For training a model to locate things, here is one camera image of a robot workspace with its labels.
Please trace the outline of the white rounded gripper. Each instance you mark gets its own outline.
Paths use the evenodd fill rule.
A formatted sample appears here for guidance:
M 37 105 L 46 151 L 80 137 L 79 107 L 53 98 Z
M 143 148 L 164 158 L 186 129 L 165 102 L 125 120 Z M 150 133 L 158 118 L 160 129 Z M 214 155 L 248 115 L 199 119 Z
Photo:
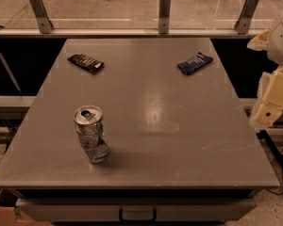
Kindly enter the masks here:
M 271 27 L 266 27 L 248 42 L 247 48 L 254 51 L 267 50 L 268 58 L 282 65 L 272 73 L 264 72 L 259 79 L 257 99 L 249 124 L 255 129 L 265 129 L 283 114 L 283 11 Z

